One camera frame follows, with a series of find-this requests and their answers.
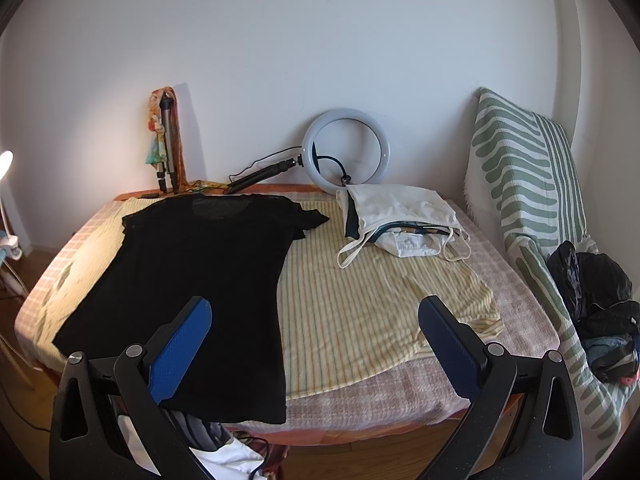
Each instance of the green and white striped blanket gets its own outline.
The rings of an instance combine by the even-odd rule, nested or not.
[[[603,384],[589,370],[545,261],[570,240],[595,251],[569,143],[560,125],[482,89],[465,192],[479,226],[500,226],[507,261],[523,277],[560,338],[580,412],[584,470],[609,449],[632,386]]]

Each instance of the white folded garment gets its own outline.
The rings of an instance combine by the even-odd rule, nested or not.
[[[350,197],[353,200],[351,211]],[[358,217],[359,238],[338,252],[341,268],[347,267],[374,235],[377,246],[399,258],[442,254],[445,259],[456,261],[471,254],[467,243],[469,234],[458,222],[456,212],[435,191],[399,184],[357,184],[339,190],[336,200],[342,208],[345,229],[350,214],[355,212]],[[407,232],[398,227],[398,223],[406,224],[404,227],[438,230],[446,234]],[[465,243],[468,253],[449,257],[445,248],[456,237]],[[352,250],[343,261],[340,260],[342,253]]]
[[[118,426],[136,464],[159,475],[160,473],[142,445],[131,419],[126,415],[120,415]],[[200,451],[191,448],[191,452],[216,480],[246,480],[263,460],[259,453],[236,438],[216,451]],[[266,480],[264,476],[259,474],[256,474],[254,479]]]

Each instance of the yellow striped fabric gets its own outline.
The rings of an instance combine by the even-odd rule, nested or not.
[[[278,315],[287,397],[328,392],[372,377],[412,357],[432,356],[417,309],[438,295],[482,338],[504,325],[490,288],[465,262],[397,258],[367,244],[346,269],[335,255],[345,244],[337,202],[301,202],[330,220],[294,241],[278,283]]]

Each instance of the stack of clothes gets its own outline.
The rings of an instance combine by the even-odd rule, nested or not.
[[[606,254],[561,244],[547,267],[562,295],[593,374],[627,386],[640,378],[640,304],[625,271]]]

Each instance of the metal screw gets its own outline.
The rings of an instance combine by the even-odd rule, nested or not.
[[[561,363],[562,362],[562,354],[556,350],[552,350],[551,352],[549,352],[549,359],[551,359],[553,362],[555,363]]]
[[[489,354],[495,355],[496,357],[504,354],[504,348],[502,348],[502,345],[498,345],[498,343],[490,343],[487,350],[489,351]]]
[[[70,364],[78,364],[80,361],[82,361],[82,352],[73,352],[69,358],[67,359],[67,361]]]
[[[140,345],[131,345],[127,348],[126,354],[128,357],[138,357],[142,354],[142,346]]]

